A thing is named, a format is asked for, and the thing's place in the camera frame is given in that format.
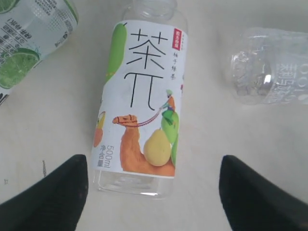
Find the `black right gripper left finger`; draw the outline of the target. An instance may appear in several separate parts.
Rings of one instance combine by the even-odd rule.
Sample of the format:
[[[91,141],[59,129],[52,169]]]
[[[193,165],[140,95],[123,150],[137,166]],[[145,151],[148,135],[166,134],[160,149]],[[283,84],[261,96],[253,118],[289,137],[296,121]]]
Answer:
[[[74,231],[89,192],[86,156],[76,154],[0,205],[2,231]]]

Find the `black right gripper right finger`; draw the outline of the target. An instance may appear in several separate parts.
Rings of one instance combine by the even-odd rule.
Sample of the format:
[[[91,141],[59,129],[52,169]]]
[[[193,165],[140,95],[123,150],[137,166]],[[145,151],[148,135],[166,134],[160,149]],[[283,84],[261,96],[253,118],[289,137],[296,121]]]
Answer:
[[[308,205],[234,155],[222,158],[219,195],[233,231],[306,231]]]

